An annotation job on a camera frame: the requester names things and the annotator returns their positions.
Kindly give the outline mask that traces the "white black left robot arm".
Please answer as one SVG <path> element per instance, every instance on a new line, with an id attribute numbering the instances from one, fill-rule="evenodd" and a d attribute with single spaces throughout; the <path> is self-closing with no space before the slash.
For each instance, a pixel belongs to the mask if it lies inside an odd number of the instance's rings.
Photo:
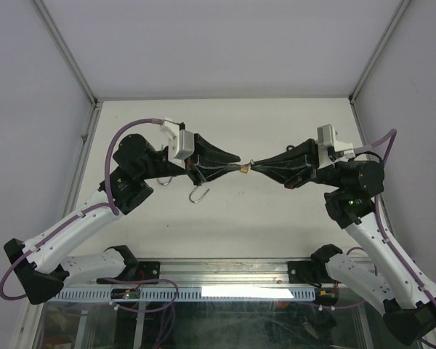
<path id="1" fill-rule="evenodd" d="M 120 220 L 140 206 L 152 193 L 150 179 L 187 175 L 194 185 L 221 177 L 239 168 L 239 156 L 225 152 L 199 134 L 192 136 L 194 151 L 182 166 L 168 160 L 168 151 L 157 151 L 142 135 L 127 135 L 113 159 L 117 167 L 110 173 L 112 195 L 105 184 L 77 209 L 35 238 L 11 239 L 4 251 L 13 273 L 33 305 L 44 303 L 64 287 L 88 281 L 108 283 L 111 279 L 133 282 L 138 261 L 125 245 L 104 252 L 75 257 L 72 251 L 105 226 Z"/>

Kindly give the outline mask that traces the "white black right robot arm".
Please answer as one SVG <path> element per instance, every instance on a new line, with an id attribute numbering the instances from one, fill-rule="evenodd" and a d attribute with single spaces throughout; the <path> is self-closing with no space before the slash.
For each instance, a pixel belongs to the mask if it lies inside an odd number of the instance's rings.
<path id="1" fill-rule="evenodd" d="M 384 190 L 384 159 L 357 159 L 370 152 L 370 147 L 309 139 L 251 168 L 287 189 L 308 182 L 335 189 L 324 195 L 328 216 L 360 245 L 380 274 L 356 266 L 329 244 L 312 254 L 311 275 L 348 286 L 381 315 L 399 342 L 412 345 L 436 328 L 436 283 L 382 225 L 378 196 Z"/>

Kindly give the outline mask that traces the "small brass padlock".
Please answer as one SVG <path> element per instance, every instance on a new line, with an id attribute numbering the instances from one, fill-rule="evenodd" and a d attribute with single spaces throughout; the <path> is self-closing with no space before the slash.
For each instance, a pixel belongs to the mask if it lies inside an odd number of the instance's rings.
<path id="1" fill-rule="evenodd" d="M 247 174 L 251 170 L 251 164 L 242 165 L 239 169 L 241 173 Z"/>

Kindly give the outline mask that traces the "large brass padlock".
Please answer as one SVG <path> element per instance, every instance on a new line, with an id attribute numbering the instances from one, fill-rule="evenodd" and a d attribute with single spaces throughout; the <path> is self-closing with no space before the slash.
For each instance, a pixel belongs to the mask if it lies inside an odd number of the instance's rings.
<path id="1" fill-rule="evenodd" d="M 173 177 L 164 177 L 164 178 L 158 178 L 156 181 L 159 185 L 166 186 L 171 183 L 172 179 Z"/>

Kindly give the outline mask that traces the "long-shackle brass padlock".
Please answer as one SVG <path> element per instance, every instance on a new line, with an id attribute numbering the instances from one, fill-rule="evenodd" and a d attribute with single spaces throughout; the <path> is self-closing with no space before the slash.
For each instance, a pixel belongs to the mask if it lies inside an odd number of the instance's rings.
<path id="1" fill-rule="evenodd" d="M 201 191 L 200 193 L 198 193 L 200 188 L 201 188 L 200 186 L 195 186 L 189 193 L 188 201 L 191 204 L 199 204 L 210 191 L 210 189 L 207 188 Z"/>

